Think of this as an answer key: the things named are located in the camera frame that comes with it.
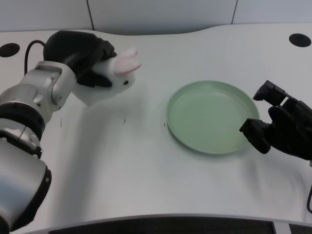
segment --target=black cable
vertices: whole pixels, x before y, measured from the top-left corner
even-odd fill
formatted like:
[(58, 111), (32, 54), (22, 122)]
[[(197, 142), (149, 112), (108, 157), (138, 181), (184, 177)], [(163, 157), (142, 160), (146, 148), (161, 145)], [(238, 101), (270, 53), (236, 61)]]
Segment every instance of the black cable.
[(312, 186), (311, 186), (310, 193), (309, 193), (309, 196), (308, 196), (308, 201), (307, 201), (307, 209), (312, 214), (312, 210), (310, 208), (311, 197), (312, 197)]
[(32, 41), (31, 43), (29, 43), (27, 49), (26, 49), (26, 53), (25, 53), (25, 60), (24, 60), (24, 75), (27, 73), (27, 65), (28, 65), (28, 55), (29, 55), (29, 51), (30, 51), (30, 48), (36, 44), (36, 43), (39, 43), (41, 45), (43, 45), (43, 49), (45, 49), (45, 43), (42, 42), (41, 40), (34, 40)]

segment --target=dark floor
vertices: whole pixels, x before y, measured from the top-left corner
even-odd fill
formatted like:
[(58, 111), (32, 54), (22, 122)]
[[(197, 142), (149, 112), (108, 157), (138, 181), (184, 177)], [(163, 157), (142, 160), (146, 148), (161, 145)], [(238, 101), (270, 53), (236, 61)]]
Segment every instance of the dark floor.
[(311, 227), (305, 227), (300, 225), (290, 224), (289, 227), (291, 228), (292, 234), (312, 234)]
[(274, 234), (271, 222), (211, 217), (157, 217), (72, 227), (50, 234)]

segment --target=white plush toy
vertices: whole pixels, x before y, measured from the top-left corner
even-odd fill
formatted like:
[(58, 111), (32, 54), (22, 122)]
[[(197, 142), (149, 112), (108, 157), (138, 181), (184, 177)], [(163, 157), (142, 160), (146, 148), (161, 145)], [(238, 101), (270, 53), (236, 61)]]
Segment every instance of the white plush toy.
[(74, 95), (90, 106), (128, 89), (135, 82), (133, 71), (141, 66), (141, 63), (135, 59), (136, 55), (137, 50), (131, 48), (114, 58), (97, 62), (92, 70), (96, 74), (108, 78), (112, 87), (95, 86), (93, 88), (76, 84), (73, 90)]

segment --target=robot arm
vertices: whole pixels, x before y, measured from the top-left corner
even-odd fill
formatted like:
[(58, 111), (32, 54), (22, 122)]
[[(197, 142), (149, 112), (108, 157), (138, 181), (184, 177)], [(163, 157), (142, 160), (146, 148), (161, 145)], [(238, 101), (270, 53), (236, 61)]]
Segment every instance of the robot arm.
[(312, 109), (270, 81), (253, 98), (272, 105), (269, 108), (272, 123), (247, 119), (240, 131), (248, 141), (263, 154), (273, 146), (286, 154), (312, 160)]
[(94, 34), (59, 31), (45, 45), (45, 61), (0, 95), (0, 233), (30, 223), (49, 190), (40, 140), (52, 113), (76, 82), (105, 86), (109, 80), (91, 68), (114, 56), (113, 46)]

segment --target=hole in table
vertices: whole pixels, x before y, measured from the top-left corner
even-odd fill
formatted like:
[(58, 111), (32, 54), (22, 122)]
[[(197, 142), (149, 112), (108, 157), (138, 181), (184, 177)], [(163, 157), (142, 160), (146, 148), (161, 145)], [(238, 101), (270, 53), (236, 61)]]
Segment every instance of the hole in table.
[(308, 47), (309, 45), (311, 45), (311, 39), (308, 36), (300, 34), (300, 33), (292, 34), (289, 37), (289, 41), (293, 45), (299, 46), (299, 47)]
[(0, 57), (11, 57), (20, 51), (20, 46), (16, 43), (8, 43), (0, 47)]

